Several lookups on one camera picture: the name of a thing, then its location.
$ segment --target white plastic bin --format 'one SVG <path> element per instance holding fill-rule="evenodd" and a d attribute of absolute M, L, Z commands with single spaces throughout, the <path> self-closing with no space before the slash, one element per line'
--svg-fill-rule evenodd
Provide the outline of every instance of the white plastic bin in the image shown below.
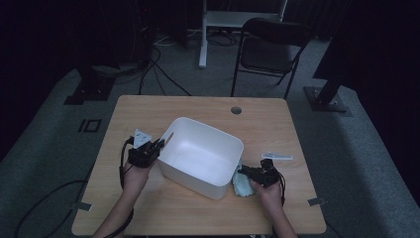
<path fill-rule="evenodd" d="M 244 150 L 242 141 L 201 122 L 180 117 L 162 136 L 163 175 L 209 198 L 226 194 Z"/>

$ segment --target crumpled cloth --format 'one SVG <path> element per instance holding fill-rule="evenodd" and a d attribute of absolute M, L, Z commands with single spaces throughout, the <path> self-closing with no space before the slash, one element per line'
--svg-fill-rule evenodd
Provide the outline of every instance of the crumpled cloth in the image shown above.
<path fill-rule="evenodd" d="M 251 186 L 250 179 L 243 174 L 238 173 L 242 168 L 242 160 L 239 160 L 238 166 L 232 177 L 232 184 L 234 185 L 235 194 L 238 196 L 249 196 L 255 193 L 254 188 Z"/>

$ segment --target hand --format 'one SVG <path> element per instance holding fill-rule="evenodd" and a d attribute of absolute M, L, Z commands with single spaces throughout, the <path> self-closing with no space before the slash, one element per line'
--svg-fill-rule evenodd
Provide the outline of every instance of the hand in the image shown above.
<path fill-rule="evenodd" d="M 254 180 L 251 180 L 251 186 L 259 193 L 260 201 L 265 215 L 272 221 L 278 213 L 282 213 L 281 204 L 281 183 L 280 181 L 264 188 Z"/>
<path fill-rule="evenodd" d="M 124 166 L 124 193 L 138 197 L 146 186 L 149 179 L 149 172 L 156 162 L 148 168 L 138 168 L 127 162 Z"/>

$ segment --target chair seat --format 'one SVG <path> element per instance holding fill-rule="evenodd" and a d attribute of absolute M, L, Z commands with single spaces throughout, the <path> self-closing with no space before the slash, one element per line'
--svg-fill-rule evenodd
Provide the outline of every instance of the chair seat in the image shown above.
<path fill-rule="evenodd" d="M 258 38 L 246 38 L 241 55 L 245 68 L 288 73 L 293 67 L 289 46 L 277 45 Z"/>

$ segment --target black metal base plate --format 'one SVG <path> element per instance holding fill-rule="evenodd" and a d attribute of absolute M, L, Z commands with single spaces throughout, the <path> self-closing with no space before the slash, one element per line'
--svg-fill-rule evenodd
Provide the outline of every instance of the black metal base plate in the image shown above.
<path fill-rule="evenodd" d="M 98 85 L 86 90 L 85 82 L 80 80 L 73 95 L 67 96 L 64 105 L 82 105 L 84 101 L 106 101 L 111 93 L 115 77 L 99 77 Z"/>
<path fill-rule="evenodd" d="M 339 112 L 341 116 L 352 117 L 349 107 L 345 106 L 337 94 L 329 104 L 320 104 L 316 101 L 322 87 L 305 86 L 303 87 L 306 97 L 309 100 L 313 111 Z"/>

